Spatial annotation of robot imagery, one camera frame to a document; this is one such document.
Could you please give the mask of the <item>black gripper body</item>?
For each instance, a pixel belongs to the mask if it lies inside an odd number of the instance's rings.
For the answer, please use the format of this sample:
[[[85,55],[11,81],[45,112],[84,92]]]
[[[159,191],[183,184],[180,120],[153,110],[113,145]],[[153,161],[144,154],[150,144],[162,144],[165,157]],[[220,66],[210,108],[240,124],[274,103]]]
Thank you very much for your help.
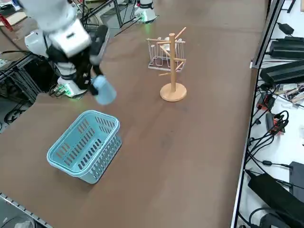
[[[87,47],[80,53],[72,56],[70,58],[70,62],[75,66],[76,73],[72,77],[72,81],[76,83],[76,85],[81,90],[85,90],[88,88],[89,83],[89,71],[92,67],[90,62],[90,47]]]

